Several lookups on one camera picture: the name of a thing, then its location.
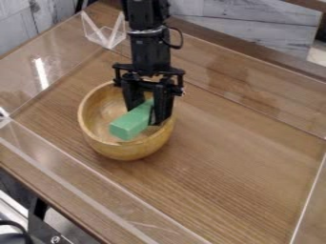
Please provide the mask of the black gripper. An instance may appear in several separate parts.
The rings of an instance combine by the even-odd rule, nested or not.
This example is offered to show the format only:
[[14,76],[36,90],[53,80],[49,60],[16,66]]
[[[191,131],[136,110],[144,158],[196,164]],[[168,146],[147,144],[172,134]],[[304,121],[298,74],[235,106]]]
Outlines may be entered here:
[[171,117],[173,110],[175,96],[183,95],[184,70],[171,66],[171,49],[179,50],[183,44],[172,45],[168,30],[131,31],[128,33],[131,45],[131,64],[116,63],[116,77],[113,82],[121,85],[121,94],[125,108],[131,111],[145,102],[144,91],[137,83],[123,82],[129,78],[141,82],[144,77],[161,75],[169,79],[176,77],[175,85],[156,85],[152,92],[152,119],[149,123],[159,126]]

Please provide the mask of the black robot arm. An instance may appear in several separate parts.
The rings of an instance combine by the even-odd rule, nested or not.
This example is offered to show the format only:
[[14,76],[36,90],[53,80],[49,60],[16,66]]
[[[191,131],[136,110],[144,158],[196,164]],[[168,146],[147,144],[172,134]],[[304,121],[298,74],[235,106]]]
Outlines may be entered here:
[[169,18],[168,0],[121,0],[124,20],[128,23],[131,64],[115,63],[115,86],[121,88],[128,111],[145,102],[152,93],[149,124],[160,125],[172,115],[175,97],[183,95],[185,71],[171,65],[171,43],[165,20]]

